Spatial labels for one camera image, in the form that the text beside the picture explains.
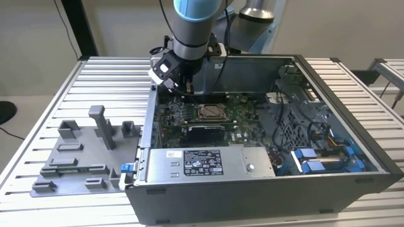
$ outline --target metal frame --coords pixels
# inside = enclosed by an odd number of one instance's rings
[[[99,56],[81,0],[61,0],[83,56]]]
[[[376,58],[368,69],[379,72],[404,91],[404,60]]]
[[[375,97],[372,91],[341,63],[335,63],[328,58],[307,60],[347,109],[404,170],[404,124],[393,111]],[[77,63],[1,174],[3,182],[7,178],[0,189],[3,225],[21,226],[36,223],[36,225],[53,227],[143,226],[139,224],[125,193],[31,198],[24,190],[31,190],[39,169],[48,159],[47,147],[56,142],[53,140],[57,134],[55,127],[60,118],[75,118],[79,124],[88,125],[89,121],[81,117],[80,113],[89,102],[103,102],[107,109],[115,108],[113,113],[119,114],[119,117],[112,117],[113,122],[133,119],[143,123],[131,113],[147,108],[147,101],[136,100],[135,96],[140,89],[149,89],[151,83],[145,83],[148,69],[148,60],[140,61],[136,58],[96,57],[88,62]],[[356,96],[347,98],[345,95],[352,92],[360,92],[367,98]],[[196,226],[400,226],[404,223],[403,207],[404,180],[395,183],[383,193],[363,196],[339,214],[211,222],[196,224]]]

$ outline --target cable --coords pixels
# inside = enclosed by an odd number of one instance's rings
[[[161,0],[159,0],[159,2],[160,2],[161,13],[163,13],[163,16],[164,16],[164,20],[165,20],[168,29],[169,29],[171,33],[172,33],[172,35],[175,36],[175,32],[172,31],[172,28],[171,28],[171,25],[169,25],[169,22],[168,22],[168,19],[167,19],[164,7],[163,7],[163,2],[161,2]]]
[[[380,94],[380,97],[379,97],[379,98],[381,98],[381,97],[383,97],[384,92],[385,92],[385,90],[387,90],[387,88],[388,88],[389,84],[391,84],[391,82],[388,82],[388,83],[387,83],[387,85],[385,85],[385,87],[384,87],[384,90],[381,91],[381,94]]]
[[[337,146],[337,144],[335,143],[335,141],[332,140],[331,136],[328,137],[329,142],[332,143],[332,145]]]
[[[63,20],[63,16],[61,16],[61,14],[60,14],[60,10],[59,10],[59,6],[57,6],[57,3],[56,3],[56,0],[53,0],[53,3],[55,3],[55,6],[56,6],[56,9],[57,9],[57,13],[59,13],[59,16],[60,16],[60,19],[61,19],[64,28],[65,28],[65,33],[68,34],[68,39],[69,39],[69,43],[71,43],[71,48],[72,48],[73,51],[75,51],[76,60],[79,60],[79,55],[77,55],[76,49],[75,49],[75,47],[73,47],[73,43],[71,42],[71,34],[69,34],[68,26],[65,25],[65,22],[64,22],[64,20]]]
[[[15,138],[19,138],[19,139],[21,139],[21,140],[25,140],[25,138],[23,138],[23,137],[20,137],[20,136],[16,136],[16,135],[11,134],[4,128],[0,127],[0,130],[1,130],[3,132],[5,132],[7,135],[9,135],[9,136],[12,136],[12,137],[15,137]]]
[[[392,103],[392,109],[395,109],[397,102],[399,102],[399,100],[395,100],[395,102]]]

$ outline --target warning label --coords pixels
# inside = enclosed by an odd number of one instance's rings
[[[223,175],[220,150],[184,151],[185,176]]]

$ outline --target slotted aluminum table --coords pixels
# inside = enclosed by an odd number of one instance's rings
[[[391,108],[331,59],[308,59],[349,111],[404,169],[404,122]],[[151,80],[149,59],[92,57],[80,61],[44,111],[20,149],[0,175],[0,226],[143,226],[125,193],[31,198],[36,181],[59,136],[61,120],[95,125],[87,116],[91,105],[104,105],[113,125],[143,125]],[[195,226],[369,227],[404,225],[404,181],[380,194],[363,196],[341,213],[267,218]]]
[[[376,58],[369,70],[377,71],[404,91],[404,59]]]

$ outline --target motherboard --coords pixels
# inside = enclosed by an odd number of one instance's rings
[[[268,147],[256,111],[261,99],[245,93],[165,99],[159,105],[161,147]]]

